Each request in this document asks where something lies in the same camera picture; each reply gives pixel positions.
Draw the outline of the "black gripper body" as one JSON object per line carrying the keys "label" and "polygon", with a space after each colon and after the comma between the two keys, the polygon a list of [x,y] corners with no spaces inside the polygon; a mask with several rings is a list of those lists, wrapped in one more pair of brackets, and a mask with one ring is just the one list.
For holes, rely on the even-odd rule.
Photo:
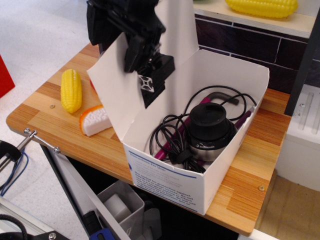
{"label": "black gripper body", "polygon": [[108,20],[129,39],[139,35],[145,39],[147,49],[160,47],[166,28],[155,13],[157,0],[88,0],[86,3],[87,7],[93,5],[106,11]]}

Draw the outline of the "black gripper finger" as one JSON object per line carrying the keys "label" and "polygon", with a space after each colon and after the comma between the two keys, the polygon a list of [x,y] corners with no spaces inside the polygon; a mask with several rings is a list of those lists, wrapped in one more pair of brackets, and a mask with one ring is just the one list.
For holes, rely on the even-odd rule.
{"label": "black gripper finger", "polygon": [[88,38],[93,46],[110,46],[120,35],[120,30],[108,20],[108,13],[95,5],[88,4]]}
{"label": "black gripper finger", "polygon": [[124,57],[124,71],[126,73],[132,73],[141,67],[145,45],[145,39],[139,35],[130,38]]}

